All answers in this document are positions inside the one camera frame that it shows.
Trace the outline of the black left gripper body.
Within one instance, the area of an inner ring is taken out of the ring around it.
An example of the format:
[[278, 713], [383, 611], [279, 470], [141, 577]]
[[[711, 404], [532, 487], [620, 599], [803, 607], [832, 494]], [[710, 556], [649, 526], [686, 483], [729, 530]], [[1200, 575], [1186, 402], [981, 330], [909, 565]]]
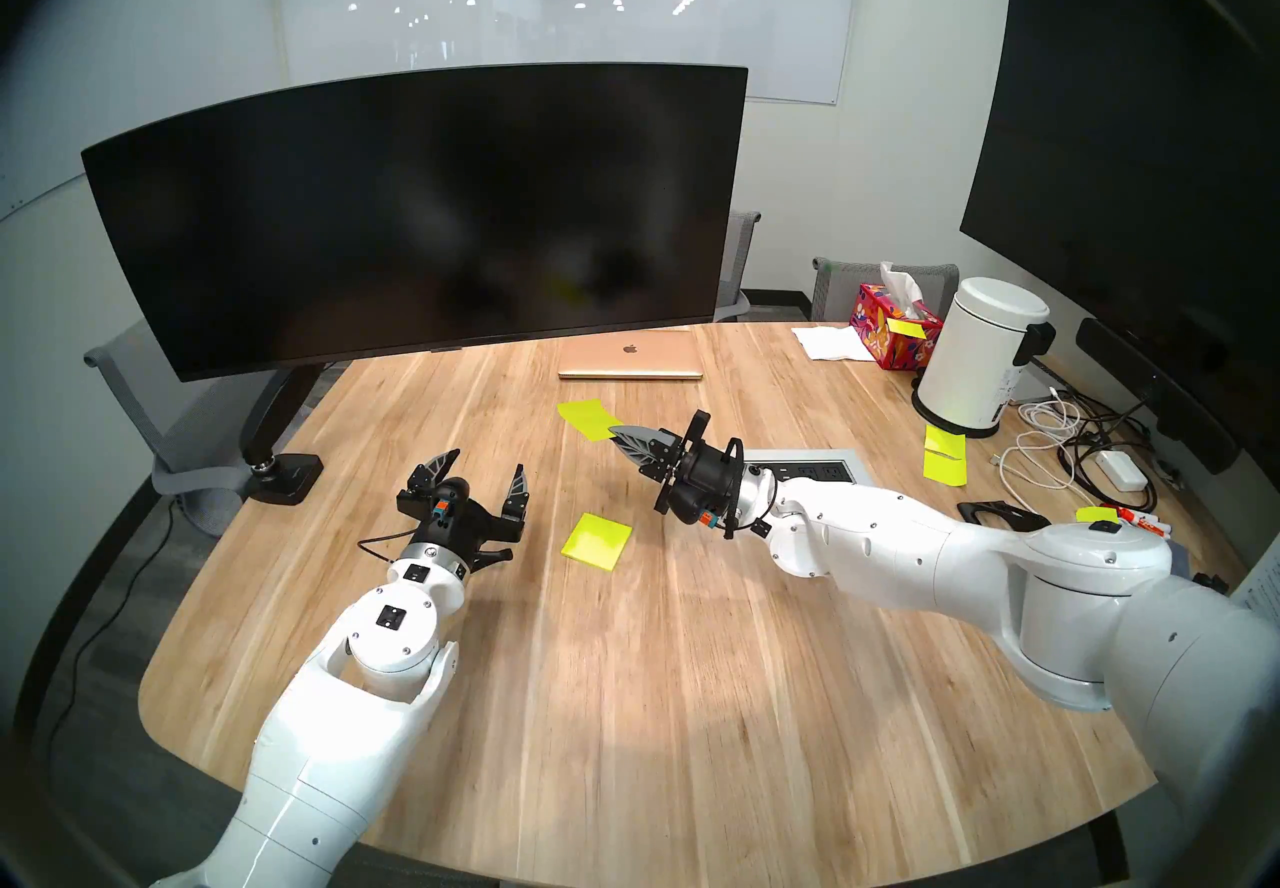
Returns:
[[413, 543], [445, 549], [475, 573], [515, 560], [515, 550], [503, 546], [485, 551], [486, 543], [516, 543], [516, 526], [492, 514], [470, 495], [466, 479], [443, 479], [434, 493], [434, 508], [413, 532]]

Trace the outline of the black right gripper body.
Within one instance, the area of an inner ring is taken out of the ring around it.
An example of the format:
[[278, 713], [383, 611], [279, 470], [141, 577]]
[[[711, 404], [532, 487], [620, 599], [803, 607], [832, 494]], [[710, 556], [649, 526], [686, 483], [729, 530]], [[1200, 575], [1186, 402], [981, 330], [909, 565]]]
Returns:
[[741, 438], [730, 438], [723, 449], [708, 444], [704, 434], [709, 422], [705, 409], [695, 409], [682, 436], [684, 456], [666, 459], [668, 472], [666, 481], [659, 481], [655, 511], [723, 536], [768, 536], [771, 470], [746, 461]]

